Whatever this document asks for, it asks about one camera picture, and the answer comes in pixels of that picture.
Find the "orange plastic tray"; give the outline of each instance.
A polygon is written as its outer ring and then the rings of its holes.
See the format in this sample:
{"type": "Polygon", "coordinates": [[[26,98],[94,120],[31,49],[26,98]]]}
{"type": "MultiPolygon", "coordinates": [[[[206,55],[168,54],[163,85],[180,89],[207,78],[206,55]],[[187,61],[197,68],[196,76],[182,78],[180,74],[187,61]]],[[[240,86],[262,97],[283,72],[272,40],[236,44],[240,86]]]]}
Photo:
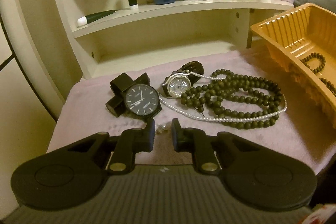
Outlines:
{"type": "MultiPolygon", "coordinates": [[[[251,30],[267,41],[271,57],[322,106],[336,128],[336,97],[319,80],[325,78],[336,86],[336,14],[307,3],[254,24],[251,30]],[[313,52],[325,57],[325,67],[317,74],[300,61],[313,52]]],[[[314,69],[320,61],[313,58],[308,64],[314,69]]]]}

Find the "white pearl strand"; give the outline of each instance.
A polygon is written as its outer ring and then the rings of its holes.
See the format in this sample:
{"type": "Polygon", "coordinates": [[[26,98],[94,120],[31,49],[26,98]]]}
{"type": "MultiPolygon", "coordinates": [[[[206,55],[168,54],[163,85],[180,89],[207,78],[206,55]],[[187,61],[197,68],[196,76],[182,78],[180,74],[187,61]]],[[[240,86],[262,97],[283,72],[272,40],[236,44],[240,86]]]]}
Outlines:
{"type": "MultiPolygon", "coordinates": [[[[195,75],[195,76],[198,76],[198,77],[201,77],[201,78],[210,79],[210,80],[223,80],[223,79],[225,79],[225,78],[208,77],[208,76],[200,75],[198,73],[188,71],[188,70],[184,70],[184,72],[190,73],[192,75],[195,75]]],[[[206,117],[198,117],[198,116],[195,116],[195,115],[188,114],[188,113],[184,112],[183,110],[180,110],[177,107],[174,107],[174,106],[168,104],[162,98],[162,95],[159,92],[158,92],[158,94],[159,94],[161,103],[163,103],[165,106],[169,107],[170,109],[172,109],[172,110],[174,110],[174,111],[176,111],[176,112],[178,112],[178,113],[180,113],[180,114],[182,114],[182,115],[184,115],[188,118],[198,120],[198,121],[206,121],[206,122],[254,122],[254,121],[261,121],[261,120],[271,118],[275,115],[279,115],[280,113],[283,113],[287,110],[287,100],[284,97],[284,95],[282,95],[283,100],[285,102],[285,107],[283,109],[279,110],[279,111],[276,111],[276,112],[273,112],[273,113],[270,113],[270,114],[266,114],[266,115],[255,117],[255,118],[241,118],[241,119],[239,119],[239,118],[206,118],[206,117]]]]}

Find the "pink fleece blanket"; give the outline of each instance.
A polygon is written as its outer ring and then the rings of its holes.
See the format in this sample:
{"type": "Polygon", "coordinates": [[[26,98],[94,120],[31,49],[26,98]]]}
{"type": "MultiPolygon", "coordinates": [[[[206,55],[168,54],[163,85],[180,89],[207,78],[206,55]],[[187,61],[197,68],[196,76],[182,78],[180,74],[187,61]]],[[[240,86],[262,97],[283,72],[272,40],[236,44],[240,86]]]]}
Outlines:
{"type": "MultiPolygon", "coordinates": [[[[229,131],[301,160],[316,174],[332,159],[336,153],[336,130],[332,128],[323,112],[310,100],[305,91],[271,59],[265,47],[186,59],[141,71],[131,71],[128,74],[135,79],[147,72],[151,85],[159,88],[167,75],[192,60],[198,60],[203,64],[205,75],[211,74],[216,69],[225,68],[238,74],[266,77],[277,82],[287,98],[287,112],[280,115],[277,123],[269,128],[238,130],[220,123],[195,121],[162,106],[162,111],[155,116],[156,126],[178,118],[182,127],[201,128],[208,135],[229,131]]],[[[105,103],[113,96],[110,81],[116,76],[109,75],[80,81],[72,88],[57,122],[48,152],[99,131],[107,131],[110,135],[120,135],[128,128],[144,127],[142,121],[127,116],[116,118],[106,109],[105,103]]],[[[201,79],[197,85],[206,83],[204,79],[201,79]]],[[[183,108],[177,100],[170,99],[169,102],[183,108]]],[[[260,110],[256,105],[228,101],[224,101],[224,106],[231,110],[244,112],[260,110]]],[[[170,132],[156,135],[154,150],[151,153],[142,152],[136,156],[136,163],[139,164],[167,165],[191,162],[189,153],[174,151],[170,132]]]]}

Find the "round pad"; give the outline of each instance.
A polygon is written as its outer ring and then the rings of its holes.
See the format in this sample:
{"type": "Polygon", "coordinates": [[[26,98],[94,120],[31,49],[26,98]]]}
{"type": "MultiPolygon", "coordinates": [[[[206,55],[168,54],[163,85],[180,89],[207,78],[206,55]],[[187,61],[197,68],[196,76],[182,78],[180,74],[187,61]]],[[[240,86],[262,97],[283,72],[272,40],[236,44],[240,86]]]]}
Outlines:
{"type": "Polygon", "coordinates": [[[314,172],[298,160],[272,152],[240,153],[224,175],[229,191],[244,203],[268,211],[306,205],[316,188],[314,172]]]}
{"type": "Polygon", "coordinates": [[[88,155],[62,151],[20,165],[11,187],[16,199],[28,207],[60,210],[89,200],[104,181],[104,173],[88,155]]]}

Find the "black wristwatch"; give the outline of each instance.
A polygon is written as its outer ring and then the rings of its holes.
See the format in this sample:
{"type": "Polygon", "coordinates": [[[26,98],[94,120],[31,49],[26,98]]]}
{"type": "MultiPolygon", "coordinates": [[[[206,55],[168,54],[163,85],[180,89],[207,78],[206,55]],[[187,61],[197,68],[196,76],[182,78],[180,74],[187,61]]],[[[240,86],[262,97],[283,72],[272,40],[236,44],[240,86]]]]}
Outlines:
{"type": "Polygon", "coordinates": [[[122,73],[110,82],[110,86],[115,96],[106,103],[106,107],[117,117],[129,110],[136,117],[147,121],[162,109],[159,95],[150,86],[146,73],[136,80],[122,73]]]}
{"type": "Polygon", "coordinates": [[[166,97],[180,98],[182,93],[190,89],[200,79],[200,77],[184,72],[184,70],[200,75],[204,74],[204,68],[200,62],[192,61],[186,63],[180,69],[173,71],[162,83],[162,89],[166,97]]]}

